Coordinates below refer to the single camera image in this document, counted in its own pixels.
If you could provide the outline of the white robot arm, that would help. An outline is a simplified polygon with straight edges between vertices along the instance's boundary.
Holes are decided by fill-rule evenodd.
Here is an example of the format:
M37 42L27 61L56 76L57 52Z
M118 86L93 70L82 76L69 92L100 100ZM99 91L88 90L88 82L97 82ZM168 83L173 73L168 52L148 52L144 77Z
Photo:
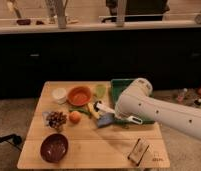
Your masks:
M201 140L201 109L152 98L152 91L147 79L135 79L120 94L116 114L147 117Z

